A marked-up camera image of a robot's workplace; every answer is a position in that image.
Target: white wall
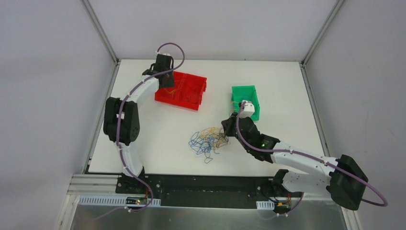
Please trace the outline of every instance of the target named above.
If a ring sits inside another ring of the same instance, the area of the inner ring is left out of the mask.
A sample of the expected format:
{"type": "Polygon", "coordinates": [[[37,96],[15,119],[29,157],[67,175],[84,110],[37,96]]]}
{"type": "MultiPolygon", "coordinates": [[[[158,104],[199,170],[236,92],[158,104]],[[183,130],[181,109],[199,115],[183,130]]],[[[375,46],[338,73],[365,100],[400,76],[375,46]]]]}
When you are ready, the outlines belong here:
{"type": "Polygon", "coordinates": [[[349,0],[307,65],[330,152],[352,156],[389,201],[361,204],[365,230],[405,224],[405,12],[404,0],[349,0]]]}
{"type": "Polygon", "coordinates": [[[79,0],[1,1],[0,21],[0,229],[53,229],[113,62],[79,0]]]}
{"type": "Polygon", "coordinates": [[[187,59],[302,60],[336,0],[90,2],[119,58],[153,59],[171,41],[187,59]]]}

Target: green bin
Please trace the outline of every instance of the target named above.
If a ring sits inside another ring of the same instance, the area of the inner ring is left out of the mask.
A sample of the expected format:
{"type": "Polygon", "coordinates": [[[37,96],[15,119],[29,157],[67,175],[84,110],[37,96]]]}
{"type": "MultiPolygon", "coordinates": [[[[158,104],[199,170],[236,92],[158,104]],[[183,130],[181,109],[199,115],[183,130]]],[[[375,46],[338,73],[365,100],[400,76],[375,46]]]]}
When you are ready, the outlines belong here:
{"type": "MultiPolygon", "coordinates": [[[[254,85],[245,86],[233,86],[231,87],[233,91],[233,96],[231,97],[232,102],[240,103],[242,100],[251,101],[255,107],[255,112],[251,115],[253,121],[259,120],[259,101],[257,97],[257,90],[254,85]]],[[[239,111],[238,103],[234,103],[235,112],[239,111]]]]}

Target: white tabletop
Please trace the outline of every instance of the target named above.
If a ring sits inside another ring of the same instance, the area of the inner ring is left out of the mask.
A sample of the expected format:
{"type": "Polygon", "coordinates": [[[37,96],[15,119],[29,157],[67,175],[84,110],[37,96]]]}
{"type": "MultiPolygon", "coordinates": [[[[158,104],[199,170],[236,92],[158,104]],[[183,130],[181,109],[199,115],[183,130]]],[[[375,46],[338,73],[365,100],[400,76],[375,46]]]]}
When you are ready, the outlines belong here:
{"type": "MultiPolygon", "coordinates": [[[[139,83],[154,60],[122,60],[112,97],[120,97],[139,83]]],[[[207,78],[198,111],[149,98],[139,108],[140,134],[135,141],[146,173],[228,176],[273,176],[290,167],[261,162],[246,153],[235,138],[212,153],[196,155],[188,142],[196,131],[221,127],[232,109],[231,87],[255,85],[261,107],[257,128],[297,148],[323,155],[316,123],[297,62],[186,60],[178,71],[207,78]]],[[[100,132],[89,172],[120,173],[117,149],[100,132]]]]}

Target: purple cable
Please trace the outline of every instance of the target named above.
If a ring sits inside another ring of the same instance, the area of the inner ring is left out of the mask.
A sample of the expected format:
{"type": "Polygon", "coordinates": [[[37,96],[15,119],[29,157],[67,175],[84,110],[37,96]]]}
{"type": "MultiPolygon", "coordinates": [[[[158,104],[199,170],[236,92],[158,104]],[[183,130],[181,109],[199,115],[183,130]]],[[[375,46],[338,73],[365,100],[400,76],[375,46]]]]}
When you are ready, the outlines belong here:
{"type": "MultiPolygon", "coordinates": [[[[238,114],[237,114],[237,120],[236,120],[237,134],[238,134],[238,137],[242,140],[242,142],[243,142],[244,144],[246,144],[248,147],[250,147],[251,149],[256,150],[256,151],[260,151],[260,152],[290,152],[290,150],[288,150],[288,149],[259,149],[259,148],[256,148],[256,147],[254,147],[254,146],[248,144],[248,142],[247,142],[246,140],[244,140],[244,138],[243,138],[242,135],[241,135],[241,131],[240,131],[240,129],[239,129],[240,113],[241,113],[241,111],[243,110],[244,105],[245,105],[245,102],[243,102],[243,103],[241,104],[240,110],[238,111],[238,114]]],[[[324,164],[324,161],[323,161],[323,160],[321,160],[321,159],[319,159],[319,158],[317,158],[317,157],[314,157],[314,156],[312,156],[312,155],[306,154],[306,153],[304,153],[304,152],[299,152],[299,151],[293,150],[292,153],[295,153],[295,154],[298,154],[298,155],[301,155],[301,156],[304,156],[304,157],[311,158],[311,159],[313,159],[313,160],[315,160],[315,161],[318,161],[318,162],[324,164]]],[[[386,198],[385,198],[376,188],[374,188],[372,185],[370,185],[370,184],[367,183],[366,181],[364,181],[364,180],[362,180],[361,178],[359,178],[359,177],[357,177],[357,176],[355,176],[355,175],[353,175],[353,174],[351,174],[351,173],[349,173],[349,172],[347,172],[347,171],[345,171],[345,170],[343,170],[343,169],[341,169],[341,168],[335,166],[334,164],[332,164],[332,163],[330,163],[330,162],[327,162],[326,165],[327,165],[327,166],[330,166],[331,168],[336,169],[336,170],[338,170],[338,171],[340,171],[340,172],[342,172],[342,173],[344,173],[344,174],[346,174],[347,176],[350,176],[350,177],[354,178],[355,180],[357,180],[357,181],[360,182],[361,184],[363,184],[363,185],[367,186],[368,188],[370,188],[375,194],[377,194],[377,195],[379,196],[379,198],[382,199],[383,204],[376,203],[376,202],[373,202],[373,201],[370,201],[370,200],[366,200],[366,199],[361,199],[363,202],[366,202],[366,203],[372,204],[372,205],[376,205],[376,206],[381,206],[381,207],[386,207],[386,206],[388,206],[388,201],[386,200],[386,198]]]]}
{"type": "MultiPolygon", "coordinates": [[[[166,70],[166,71],[163,71],[163,72],[159,72],[159,73],[152,74],[151,76],[145,78],[144,81],[138,83],[138,84],[130,91],[130,95],[126,95],[126,96],[124,97],[123,101],[121,102],[121,104],[120,104],[120,109],[119,109],[119,111],[118,111],[118,117],[121,117],[121,114],[123,113],[124,103],[128,100],[128,98],[129,98],[142,84],[144,84],[145,81],[150,80],[151,78],[154,78],[154,77],[156,77],[156,76],[158,76],[158,75],[162,75],[162,74],[166,74],[166,73],[172,72],[172,71],[178,69],[181,65],[183,65],[183,63],[184,63],[184,61],[185,61],[185,52],[183,51],[183,49],[182,49],[179,45],[177,45],[177,44],[175,44],[175,43],[172,43],[172,42],[168,42],[168,43],[165,43],[165,44],[161,45],[161,46],[158,48],[157,52],[159,52],[160,49],[161,49],[162,47],[166,46],[166,45],[174,45],[174,46],[176,46],[177,48],[180,49],[180,51],[182,52],[182,56],[183,56],[183,57],[182,57],[182,62],[181,62],[178,66],[174,67],[173,69],[169,69],[169,70],[166,70]]],[[[143,185],[145,185],[145,187],[147,187],[147,189],[149,190],[149,192],[150,192],[150,194],[151,194],[151,199],[148,201],[148,203],[147,203],[145,206],[143,206],[143,207],[140,208],[140,209],[133,210],[134,212],[139,212],[139,211],[144,210],[147,206],[149,206],[149,205],[152,203],[152,200],[154,199],[154,193],[152,192],[151,187],[150,187],[147,183],[145,183],[143,180],[139,179],[139,178],[127,167],[127,164],[125,163],[124,156],[123,156],[123,150],[121,149],[121,145],[120,145],[120,125],[121,125],[121,119],[118,119],[118,121],[117,121],[116,145],[117,145],[117,146],[119,147],[119,149],[120,149],[121,162],[122,162],[123,166],[125,167],[125,169],[127,170],[127,172],[128,172],[132,177],[134,177],[134,178],[137,179],[139,182],[141,182],[143,185]]]]}
{"type": "MultiPolygon", "coordinates": [[[[300,203],[302,202],[302,200],[303,200],[303,195],[304,195],[304,194],[305,194],[305,193],[302,193],[302,195],[300,196],[300,199],[299,199],[299,201],[297,202],[297,204],[296,204],[289,212],[285,213],[286,215],[290,215],[290,214],[293,212],[293,210],[295,210],[296,207],[299,206],[299,204],[300,204],[300,203]]],[[[275,215],[275,216],[272,216],[272,217],[269,217],[269,218],[262,217],[260,214],[258,214],[258,216],[259,216],[261,219],[263,219],[263,220],[271,220],[271,219],[277,217],[278,215],[275,215]]]]}
{"type": "Polygon", "coordinates": [[[117,210],[119,210],[119,209],[124,209],[124,207],[115,207],[115,208],[113,208],[112,210],[110,210],[110,211],[108,211],[108,212],[106,212],[106,213],[104,213],[104,214],[101,214],[100,216],[95,217],[95,218],[93,218],[93,219],[82,219],[82,218],[79,217],[79,216],[77,216],[77,218],[78,218],[78,220],[80,220],[80,221],[88,221],[88,222],[91,222],[91,221],[95,221],[95,220],[98,220],[98,219],[100,219],[100,218],[103,218],[103,217],[109,215],[110,213],[112,213],[112,212],[114,212],[114,211],[117,211],[117,210]]]}

